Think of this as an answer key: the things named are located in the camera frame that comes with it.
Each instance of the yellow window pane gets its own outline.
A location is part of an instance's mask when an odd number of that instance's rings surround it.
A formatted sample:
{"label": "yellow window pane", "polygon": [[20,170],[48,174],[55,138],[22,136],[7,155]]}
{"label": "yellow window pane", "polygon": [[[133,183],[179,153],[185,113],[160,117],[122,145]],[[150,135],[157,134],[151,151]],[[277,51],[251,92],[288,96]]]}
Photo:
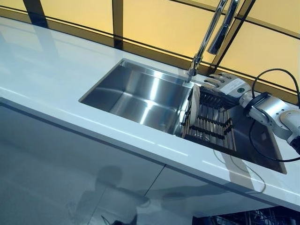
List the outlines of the yellow window pane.
{"label": "yellow window pane", "polygon": [[46,16],[113,32],[112,0],[41,0]]}
{"label": "yellow window pane", "polygon": [[[208,7],[208,8],[216,8],[220,2],[220,0],[180,0],[181,2],[185,2],[185,3],[199,3],[200,5],[204,6],[204,7]],[[227,10],[229,7],[230,0],[228,0],[227,4],[225,5],[224,10]],[[239,9],[241,8],[242,4],[244,3],[244,0],[240,0],[239,6],[237,8],[237,12],[239,11]]]}
{"label": "yellow window pane", "polygon": [[26,10],[23,0],[0,0],[0,5],[20,10]]}
{"label": "yellow window pane", "polygon": [[[271,68],[290,71],[300,80],[300,40],[245,22],[220,65],[245,74],[258,76]],[[273,71],[262,79],[294,89],[292,79]]]}
{"label": "yellow window pane", "polygon": [[[126,0],[123,35],[134,41],[193,57],[212,17],[213,12],[169,0]],[[224,16],[221,16],[210,42],[223,19]],[[214,57],[205,51],[203,60],[212,62]]]}
{"label": "yellow window pane", "polygon": [[300,0],[256,0],[248,17],[300,33]]}

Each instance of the stainless steel sink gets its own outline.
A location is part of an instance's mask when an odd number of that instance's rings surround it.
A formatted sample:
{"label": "stainless steel sink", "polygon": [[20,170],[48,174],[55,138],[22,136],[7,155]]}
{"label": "stainless steel sink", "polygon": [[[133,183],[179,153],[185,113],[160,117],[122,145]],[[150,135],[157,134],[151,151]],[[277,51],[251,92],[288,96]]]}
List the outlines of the stainless steel sink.
{"label": "stainless steel sink", "polygon": [[175,134],[192,84],[122,60],[80,100],[82,103]]}
{"label": "stainless steel sink", "polygon": [[[122,60],[103,79],[94,85],[79,101],[97,109],[121,116],[142,125],[183,137],[206,145],[229,155],[245,159],[269,169],[286,173],[284,164],[264,158],[251,146],[248,133],[251,120],[244,116],[241,106],[227,112],[214,114],[214,109],[200,104],[199,115],[207,124],[188,133],[185,120],[189,107],[189,96],[193,83],[185,78],[168,75],[162,71]],[[222,113],[223,121],[215,115]],[[213,135],[216,126],[226,126],[224,137]],[[273,134],[263,125],[253,128],[253,140],[258,148],[273,158],[281,158]]]}

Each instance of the black cable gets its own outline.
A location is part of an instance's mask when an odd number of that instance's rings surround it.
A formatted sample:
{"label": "black cable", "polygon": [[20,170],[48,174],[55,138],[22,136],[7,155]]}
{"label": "black cable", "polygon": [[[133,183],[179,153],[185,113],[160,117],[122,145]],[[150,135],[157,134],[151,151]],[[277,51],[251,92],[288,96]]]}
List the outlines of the black cable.
{"label": "black cable", "polygon": [[254,87],[255,87],[255,84],[256,84],[258,78],[260,78],[263,74],[265,74],[265,73],[267,73],[267,72],[270,72],[270,71],[274,71],[274,70],[283,71],[283,72],[287,73],[287,74],[292,78],[292,80],[294,81],[295,87],[296,87],[296,92],[297,92],[297,96],[298,96],[298,106],[299,106],[299,108],[300,108],[300,92],[299,92],[299,87],[298,87],[296,78],[295,78],[289,71],[287,71],[287,70],[285,70],[285,69],[281,69],[281,68],[268,69],[268,70],[266,70],[266,71],[263,71],[261,74],[259,74],[259,75],[255,78],[255,80],[254,80],[254,82],[253,82],[253,84],[252,84],[252,88],[251,88],[251,91],[252,91],[252,98],[255,98],[255,95],[254,95]]}
{"label": "black cable", "polygon": [[[296,87],[296,92],[297,92],[297,97],[298,97],[298,107],[300,108],[300,92],[299,92],[299,87],[298,87],[298,84],[297,84],[297,80],[296,78],[287,70],[285,69],[280,69],[280,68],[273,68],[273,69],[268,69],[266,71],[263,71],[261,74],[259,74],[253,84],[252,84],[252,87],[251,87],[251,92],[252,92],[252,98],[255,98],[255,95],[254,95],[254,87],[255,87],[255,84],[258,80],[258,78],[260,76],[262,76],[263,74],[267,73],[267,72],[270,72],[270,71],[274,71],[274,70],[279,70],[279,71],[283,71],[285,73],[287,73],[291,78],[292,80],[294,81],[294,84],[295,84],[295,87]],[[277,158],[271,158],[271,157],[268,157],[266,155],[264,155],[261,151],[259,151],[255,146],[254,146],[254,143],[252,141],[252,136],[251,136],[251,133],[252,133],[252,129],[253,129],[253,126],[255,124],[255,120],[253,121],[251,127],[250,127],[250,130],[249,130],[249,139],[250,139],[250,143],[252,144],[253,148],[259,153],[261,154],[262,156],[268,158],[268,159],[271,159],[271,160],[274,160],[274,161],[278,161],[278,162],[283,162],[283,163],[287,163],[287,162],[294,162],[294,161],[297,161],[297,160],[300,160],[300,157],[297,157],[297,158],[292,158],[292,159],[277,159]]]}
{"label": "black cable", "polygon": [[264,156],[264,157],[266,157],[266,158],[268,158],[268,159],[271,159],[271,160],[274,160],[274,161],[278,161],[278,162],[282,162],[282,163],[288,163],[288,162],[294,162],[294,161],[300,160],[300,157],[298,157],[298,158],[292,158],[292,159],[277,159],[277,158],[271,158],[271,157],[268,157],[268,156],[266,156],[265,154],[263,154],[261,151],[259,151],[259,150],[255,147],[255,145],[254,145],[254,143],[253,143],[253,141],[252,141],[252,136],[251,136],[252,129],[253,129],[253,126],[254,126],[255,122],[256,122],[256,121],[253,120],[253,123],[252,123],[252,125],[251,125],[251,127],[250,127],[250,130],[249,130],[249,140],[250,140],[250,143],[252,144],[253,148],[254,148],[259,154],[261,154],[262,156]]}

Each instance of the faucet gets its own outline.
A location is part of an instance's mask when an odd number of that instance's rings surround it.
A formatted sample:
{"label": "faucet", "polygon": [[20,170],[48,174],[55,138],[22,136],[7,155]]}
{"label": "faucet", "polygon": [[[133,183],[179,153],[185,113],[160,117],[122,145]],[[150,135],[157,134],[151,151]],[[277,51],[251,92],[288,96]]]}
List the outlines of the faucet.
{"label": "faucet", "polygon": [[[217,9],[215,11],[215,14],[210,22],[210,25],[206,31],[206,34],[204,36],[204,39],[200,45],[200,48],[198,50],[198,52],[195,54],[192,64],[190,66],[190,68],[187,71],[188,74],[188,80],[187,82],[190,82],[192,79],[192,76],[196,76],[198,73],[198,68],[200,65],[200,62],[203,58],[203,52],[208,44],[208,41],[210,40],[211,34],[213,33],[215,26],[217,24],[217,22],[219,21],[219,18],[223,12],[223,9],[226,5],[228,0],[221,0],[217,6]],[[216,55],[225,39],[226,33],[228,31],[228,28],[234,18],[234,14],[236,12],[236,9],[239,5],[239,1],[240,0],[231,0],[230,6],[228,8],[228,11],[225,15],[224,21],[222,26],[220,27],[219,31],[217,32],[215,38],[213,39],[213,41],[211,42],[211,45],[208,49],[208,52],[211,54]]]}

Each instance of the cabinet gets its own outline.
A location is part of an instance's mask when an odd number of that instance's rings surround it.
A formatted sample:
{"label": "cabinet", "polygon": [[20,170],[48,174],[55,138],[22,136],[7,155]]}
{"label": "cabinet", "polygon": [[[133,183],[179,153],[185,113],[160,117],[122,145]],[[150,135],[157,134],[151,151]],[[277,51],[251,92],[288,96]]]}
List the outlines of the cabinet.
{"label": "cabinet", "polygon": [[213,216],[271,207],[166,166],[146,196],[171,217]]}
{"label": "cabinet", "polygon": [[163,168],[3,106],[0,118],[0,224],[129,223]]}

